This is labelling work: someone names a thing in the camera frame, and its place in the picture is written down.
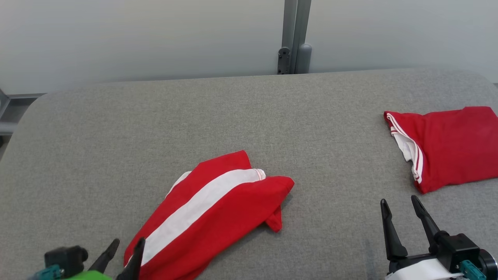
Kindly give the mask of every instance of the metal bracket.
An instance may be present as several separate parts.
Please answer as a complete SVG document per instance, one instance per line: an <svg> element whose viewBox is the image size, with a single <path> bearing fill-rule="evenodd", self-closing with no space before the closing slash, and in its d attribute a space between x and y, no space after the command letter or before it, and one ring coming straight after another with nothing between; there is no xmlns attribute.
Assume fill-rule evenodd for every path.
<svg viewBox="0 0 498 280"><path fill-rule="evenodd" d="M290 72L290 50L289 48L281 48L278 51L278 75L289 74Z"/></svg>
<svg viewBox="0 0 498 280"><path fill-rule="evenodd" d="M10 98L0 90L0 118L10 102Z"/></svg>

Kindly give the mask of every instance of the metal frame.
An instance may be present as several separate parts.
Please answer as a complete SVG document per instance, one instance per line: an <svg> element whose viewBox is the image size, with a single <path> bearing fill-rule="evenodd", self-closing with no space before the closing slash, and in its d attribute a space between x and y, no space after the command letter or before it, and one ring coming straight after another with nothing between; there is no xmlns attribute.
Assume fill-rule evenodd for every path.
<svg viewBox="0 0 498 280"><path fill-rule="evenodd" d="M306 30L308 28L308 18L310 15L311 8L311 0L298 0L297 2L297 11L296 11L296 22L294 25L294 37L292 40L292 49L290 55L290 72L292 74L303 74L308 73L307 69L300 66L299 64L303 64L306 62L306 57L311 57L311 46L304 48L302 47L305 44L306 40ZM307 55L306 57L300 58L303 53L301 50L306 49Z"/></svg>
<svg viewBox="0 0 498 280"><path fill-rule="evenodd" d="M285 0L278 74L303 74L309 71L312 48L305 40L310 7L311 0ZM286 50L290 50L290 57L283 54Z"/></svg>
<svg viewBox="0 0 498 280"><path fill-rule="evenodd" d="M44 93L38 94L20 94L20 95L6 95L0 90L0 120L3 117L7 107L11 103L12 100L21 100L21 99L36 99L40 96L44 95ZM2 122L0 121L0 137L1 136L10 136L14 133L16 128L16 123L10 122Z"/></svg>

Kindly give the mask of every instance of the gray fabric surface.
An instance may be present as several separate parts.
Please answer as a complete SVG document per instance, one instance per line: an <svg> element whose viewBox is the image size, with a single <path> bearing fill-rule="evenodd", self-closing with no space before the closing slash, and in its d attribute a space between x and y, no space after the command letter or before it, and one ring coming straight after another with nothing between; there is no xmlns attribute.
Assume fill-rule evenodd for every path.
<svg viewBox="0 0 498 280"><path fill-rule="evenodd" d="M48 94L27 110L0 161L0 275L22 279L43 254L81 245L87 265L118 237L107 273L173 182L203 160L245 149L290 176L283 229L260 226L200 279L380 279L379 202L410 254L428 243L413 212L410 163L384 110L487 105L498 91L460 70L408 69L126 82ZM498 256L498 180L420 196L441 229Z"/></svg>

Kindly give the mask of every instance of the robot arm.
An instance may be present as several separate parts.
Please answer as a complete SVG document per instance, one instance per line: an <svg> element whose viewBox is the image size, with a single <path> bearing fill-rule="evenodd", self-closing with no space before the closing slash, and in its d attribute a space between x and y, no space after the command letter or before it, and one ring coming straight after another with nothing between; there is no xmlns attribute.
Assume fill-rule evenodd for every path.
<svg viewBox="0 0 498 280"><path fill-rule="evenodd" d="M429 253L408 256L392 223L392 213L385 199L380 201L384 228L389 279L441 279L465 276L471 280L498 278L497 264L491 254L480 249L465 234L450 236L438 228L417 196L411 196L415 214L422 221L429 241Z"/></svg>
<svg viewBox="0 0 498 280"><path fill-rule="evenodd" d="M114 239L86 272L83 271L83 262L88 258L87 250L80 246L54 249L45 253L46 268L28 280L110 280L110 277L104 275L104 271L109 261L114 258L119 245L120 240ZM138 280L144 247L145 239L141 238L135 246L131 260L116 280Z"/></svg>

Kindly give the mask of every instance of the cloth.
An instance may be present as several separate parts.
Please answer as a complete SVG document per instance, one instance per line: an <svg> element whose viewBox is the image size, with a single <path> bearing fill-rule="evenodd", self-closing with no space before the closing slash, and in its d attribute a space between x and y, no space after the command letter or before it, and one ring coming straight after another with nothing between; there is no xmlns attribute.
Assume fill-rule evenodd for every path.
<svg viewBox="0 0 498 280"><path fill-rule="evenodd" d="M183 181L183 179L185 179L192 171L187 171L185 173L183 173L180 178L178 178L175 183L173 184L173 186L169 189L168 191L168 194L173 190L173 188L181 181ZM274 231L274 232L279 232L281 229L282 229L282 208L280 206L277 207L277 209L275 210L275 212L273 214L271 214L268 219L266 219L265 223Z"/></svg>
<svg viewBox="0 0 498 280"><path fill-rule="evenodd" d="M280 205L294 182L251 167L245 151L183 174L124 253L145 237L140 279L194 279L222 250L266 221L281 228Z"/></svg>
<svg viewBox="0 0 498 280"><path fill-rule="evenodd" d="M498 118L489 107L414 113L384 112L421 193L498 177Z"/></svg>

